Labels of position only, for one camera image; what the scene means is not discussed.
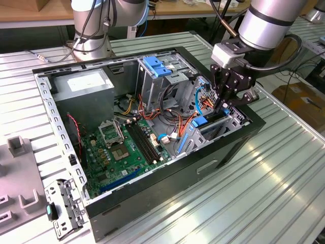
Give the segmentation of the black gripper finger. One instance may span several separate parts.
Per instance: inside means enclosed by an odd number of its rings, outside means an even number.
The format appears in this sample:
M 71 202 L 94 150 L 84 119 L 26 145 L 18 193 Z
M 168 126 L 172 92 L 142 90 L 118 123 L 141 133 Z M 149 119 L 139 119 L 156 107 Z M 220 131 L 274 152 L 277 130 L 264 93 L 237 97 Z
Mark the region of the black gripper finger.
M 224 69 L 219 65 L 210 65 L 210 72 L 212 89 L 217 95 L 214 103 L 214 111 L 219 111 L 223 104 L 229 100 L 230 94 L 227 85 L 230 78 L 230 70 Z
M 232 96 L 226 102 L 226 104 L 229 107 L 243 106 L 243 105 L 247 105 L 252 102 L 255 102 L 258 99 L 259 99 L 259 95 L 255 91 L 253 91 L 253 92 L 248 91 L 248 92 L 245 92 L 241 98 L 239 98 L 238 96 Z

